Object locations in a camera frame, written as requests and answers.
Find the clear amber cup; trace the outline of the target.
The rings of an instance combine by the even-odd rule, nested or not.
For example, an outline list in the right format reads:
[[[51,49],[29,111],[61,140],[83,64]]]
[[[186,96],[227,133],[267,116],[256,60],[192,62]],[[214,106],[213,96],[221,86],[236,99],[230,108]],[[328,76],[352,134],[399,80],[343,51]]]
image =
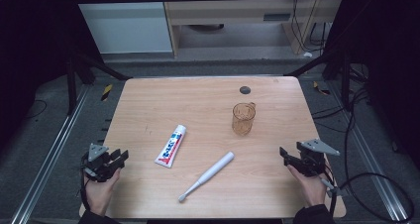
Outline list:
[[[256,104],[238,103],[233,108],[232,129],[240,136],[248,135],[253,127],[256,117]]]

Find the person's right hand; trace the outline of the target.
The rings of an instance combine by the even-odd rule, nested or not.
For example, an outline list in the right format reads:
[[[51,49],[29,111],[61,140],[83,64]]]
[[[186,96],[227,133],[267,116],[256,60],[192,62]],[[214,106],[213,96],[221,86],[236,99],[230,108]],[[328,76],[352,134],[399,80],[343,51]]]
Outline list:
[[[326,175],[322,173],[318,176],[305,176],[295,167],[288,165],[288,170],[300,184],[306,207],[312,207],[325,203],[327,186],[322,182]]]

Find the person's left hand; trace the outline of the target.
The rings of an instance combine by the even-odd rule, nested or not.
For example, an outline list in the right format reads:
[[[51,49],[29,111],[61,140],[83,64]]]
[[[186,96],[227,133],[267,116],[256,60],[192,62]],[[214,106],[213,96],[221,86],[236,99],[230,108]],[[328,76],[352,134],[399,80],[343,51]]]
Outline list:
[[[104,217],[111,201],[114,186],[120,178],[121,170],[118,168],[113,176],[105,182],[96,182],[88,177],[84,178],[87,203],[90,211]]]

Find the white electric toothbrush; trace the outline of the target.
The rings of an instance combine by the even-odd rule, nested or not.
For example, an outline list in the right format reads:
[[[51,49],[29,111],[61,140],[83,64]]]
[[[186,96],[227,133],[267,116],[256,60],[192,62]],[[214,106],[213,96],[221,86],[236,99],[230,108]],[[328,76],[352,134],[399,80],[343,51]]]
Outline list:
[[[193,192],[197,187],[207,182],[215,174],[217,174],[222,168],[234,159],[235,155],[232,152],[228,152],[223,158],[221,158],[212,167],[206,170],[183,194],[178,197],[179,202],[183,202],[184,199]]]

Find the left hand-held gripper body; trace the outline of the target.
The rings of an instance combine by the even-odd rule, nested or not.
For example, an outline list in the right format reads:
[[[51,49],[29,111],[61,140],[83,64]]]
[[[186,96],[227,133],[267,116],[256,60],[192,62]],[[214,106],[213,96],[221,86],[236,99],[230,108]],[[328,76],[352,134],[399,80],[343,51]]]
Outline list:
[[[90,180],[104,182],[112,177],[114,158],[108,150],[108,147],[91,144],[87,153],[82,157],[81,171]]]

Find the white cabinet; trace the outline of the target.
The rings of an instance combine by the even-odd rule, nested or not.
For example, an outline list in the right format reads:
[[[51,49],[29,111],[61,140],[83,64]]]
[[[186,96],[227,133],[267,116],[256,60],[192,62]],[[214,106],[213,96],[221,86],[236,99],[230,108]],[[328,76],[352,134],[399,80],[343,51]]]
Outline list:
[[[162,3],[80,4],[103,55],[171,53]]]

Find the aluminium floor rail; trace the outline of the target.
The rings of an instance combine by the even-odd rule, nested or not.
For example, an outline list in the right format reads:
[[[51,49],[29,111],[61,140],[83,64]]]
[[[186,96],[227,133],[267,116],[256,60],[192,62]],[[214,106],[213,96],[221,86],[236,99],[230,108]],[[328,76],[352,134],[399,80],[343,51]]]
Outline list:
[[[49,152],[44,159],[34,181],[32,182],[25,198],[15,211],[10,224],[27,224],[31,214],[43,193],[55,164],[64,148],[66,141],[76,123],[76,120],[84,106],[89,93],[90,85],[82,85],[76,97],[76,104],[72,112],[65,117],[65,120],[58,131]]]
[[[368,147],[365,137],[363,136],[359,126],[356,123],[356,118],[354,117],[353,112],[349,112],[348,109],[354,107],[353,103],[346,105],[341,100],[340,90],[337,85],[329,82],[330,91],[332,96],[336,99],[339,105],[342,106],[343,116],[348,122],[347,130],[345,132],[345,147],[343,151],[344,155],[344,167],[345,167],[345,188],[346,191],[353,197],[353,199],[367,212],[375,216],[377,219],[382,220],[383,222],[388,222],[392,224],[411,224],[410,220],[412,214],[414,213],[414,205],[409,199],[410,209],[407,212],[400,199],[397,196],[396,188],[399,189],[401,194],[405,193],[405,190],[401,188],[393,179],[386,176],[379,165],[378,161],[375,159],[374,155],[371,152],[371,149]],[[352,177],[349,177],[348,170],[348,144],[349,139],[352,138],[353,146],[358,149],[360,160],[365,165],[367,172],[362,172],[355,174]],[[375,212],[361,200],[361,198],[355,193],[353,181],[358,178],[370,178],[375,191],[380,197],[384,208],[386,209],[387,215],[382,216],[380,213]]]

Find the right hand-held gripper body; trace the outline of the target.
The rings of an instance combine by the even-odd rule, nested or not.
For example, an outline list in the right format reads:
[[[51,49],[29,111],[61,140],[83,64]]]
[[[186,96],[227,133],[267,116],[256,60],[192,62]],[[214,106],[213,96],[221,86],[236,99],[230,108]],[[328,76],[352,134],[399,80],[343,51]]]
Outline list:
[[[308,177],[319,175],[325,171],[326,155],[338,156],[340,154],[339,151],[320,139],[297,142],[296,148],[299,151],[300,157],[296,158],[298,159],[298,163],[294,167]]]

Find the white toothpaste tube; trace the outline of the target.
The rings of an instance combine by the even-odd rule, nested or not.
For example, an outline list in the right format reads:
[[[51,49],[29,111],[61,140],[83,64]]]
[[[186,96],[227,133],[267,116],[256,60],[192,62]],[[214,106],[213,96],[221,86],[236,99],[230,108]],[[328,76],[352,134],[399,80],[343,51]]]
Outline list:
[[[160,151],[159,155],[155,158],[157,165],[165,168],[171,168],[177,151],[182,143],[182,140],[186,133],[186,127],[178,125],[170,135],[168,141]]]

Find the yellow black tape strip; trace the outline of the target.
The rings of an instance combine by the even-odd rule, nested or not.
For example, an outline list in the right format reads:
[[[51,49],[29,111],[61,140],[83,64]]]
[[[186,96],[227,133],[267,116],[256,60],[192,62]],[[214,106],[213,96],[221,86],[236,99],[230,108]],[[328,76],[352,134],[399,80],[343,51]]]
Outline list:
[[[101,99],[100,99],[101,101],[106,101],[108,99],[108,96],[109,96],[112,88],[113,88],[113,84],[107,84],[105,86],[105,88],[103,90],[103,93],[101,95]]]
[[[321,94],[330,95],[330,89],[325,81],[314,81],[313,87]]]

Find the black metal stand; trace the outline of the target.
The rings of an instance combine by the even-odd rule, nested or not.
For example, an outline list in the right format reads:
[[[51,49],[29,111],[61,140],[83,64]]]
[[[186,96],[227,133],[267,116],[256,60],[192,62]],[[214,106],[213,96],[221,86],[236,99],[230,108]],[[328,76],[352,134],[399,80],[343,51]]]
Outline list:
[[[95,76],[90,69],[91,66],[98,68],[118,80],[130,79],[130,76],[124,75],[107,66],[104,62],[90,56],[81,53],[70,54],[66,61],[68,115],[73,113],[77,104],[75,77],[78,75],[83,84],[92,84],[95,81]]]
[[[346,50],[332,49],[325,51],[321,56],[314,58],[305,65],[286,73],[285,76],[298,77],[315,66],[325,63],[322,76],[327,80],[333,79],[338,72],[341,73],[341,101],[346,110],[350,110],[350,54]]]

